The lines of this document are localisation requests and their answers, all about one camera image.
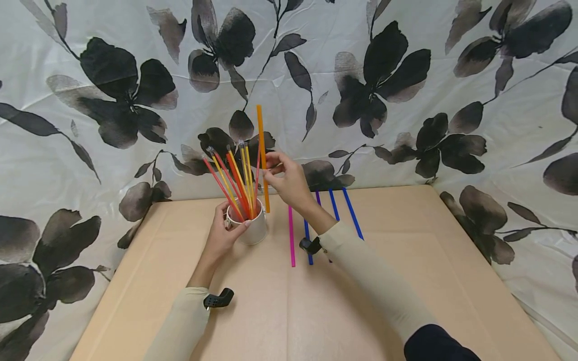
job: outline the forearm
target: forearm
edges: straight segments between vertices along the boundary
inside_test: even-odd
[[[340,222],[322,234],[320,242],[331,260],[372,299],[404,343],[420,327],[436,323],[411,286],[351,227]]]

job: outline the finger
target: finger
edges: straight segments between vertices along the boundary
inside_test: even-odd
[[[265,177],[265,180],[273,187],[275,188],[275,190],[279,191],[279,187],[281,186],[281,182],[283,181],[282,178],[277,178],[275,177],[273,174],[271,174],[270,171],[268,170],[264,170],[263,171],[263,177]]]
[[[237,238],[239,238],[240,235],[245,233],[245,231],[247,230],[247,228],[249,228],[250,225],[251,225],[251,221],[245,221],[245,222],[241,223],[240,225],[238,225],[237,228],[229,231],[229,235],[231,235],[231,237],[234,240],[237,240]]]

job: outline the sleeve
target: sleeve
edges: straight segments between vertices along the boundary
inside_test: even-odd
[[[188,361],[203,336],[210,312],[203,305],[206,288],[180,292],[143,361]]]
[[[338,222],[319,236],[319,240],[331,260],[371,298],[404,344],[419,328],[436,324],[434,316],[411,286],[351,227]]]

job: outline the floral fabric backdrop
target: floral fabric backdrop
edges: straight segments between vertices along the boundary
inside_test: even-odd
[[[256,159],[258,103],[312,190],[432,184],[578,359],[578,1],[0,8],[1,361],[70,357],[150,205]]]

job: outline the pink straw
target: pink straw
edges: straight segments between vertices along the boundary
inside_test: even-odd
[[[289,206],[289,243],[291,245],[291,267],[295,267],[295,241],[293,240],[293,209]]]

